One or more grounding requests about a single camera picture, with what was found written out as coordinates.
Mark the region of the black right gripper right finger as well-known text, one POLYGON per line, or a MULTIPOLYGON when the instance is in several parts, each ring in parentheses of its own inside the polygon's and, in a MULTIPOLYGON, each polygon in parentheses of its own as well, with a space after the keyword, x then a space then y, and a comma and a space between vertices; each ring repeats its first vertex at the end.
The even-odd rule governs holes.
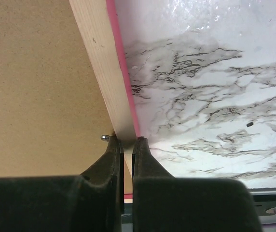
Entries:
POLYGON ((133 150, 136 232, 260 232, 253 197, 239 181, 176 178, 139 137, 133 150))

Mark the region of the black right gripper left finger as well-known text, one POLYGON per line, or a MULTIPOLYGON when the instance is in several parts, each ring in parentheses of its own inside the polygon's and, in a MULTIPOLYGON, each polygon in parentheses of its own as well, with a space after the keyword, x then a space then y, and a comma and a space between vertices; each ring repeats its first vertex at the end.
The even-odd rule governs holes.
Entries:
POLYGON ((78 175, 0 178, 0 232, 119 232, 124 152, 105 153, 78 175))

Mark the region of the brown backing board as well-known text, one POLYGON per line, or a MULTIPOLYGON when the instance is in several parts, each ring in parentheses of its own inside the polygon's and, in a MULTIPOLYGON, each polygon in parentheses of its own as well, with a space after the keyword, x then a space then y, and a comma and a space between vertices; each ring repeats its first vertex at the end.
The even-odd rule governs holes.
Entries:
POLYGON ((0 0, 0 177, 79 174, 115 134, 70 0, 0 0))

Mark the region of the pink photo frame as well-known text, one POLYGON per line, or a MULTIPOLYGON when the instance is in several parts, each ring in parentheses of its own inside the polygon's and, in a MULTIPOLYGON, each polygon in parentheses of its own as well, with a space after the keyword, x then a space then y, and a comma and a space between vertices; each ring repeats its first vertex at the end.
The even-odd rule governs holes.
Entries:
POLYGON ((140 127, 115 2, 72 0, 70 5, 114 133, 124 147, 124 201, 132 203, 132 151, 140 127))

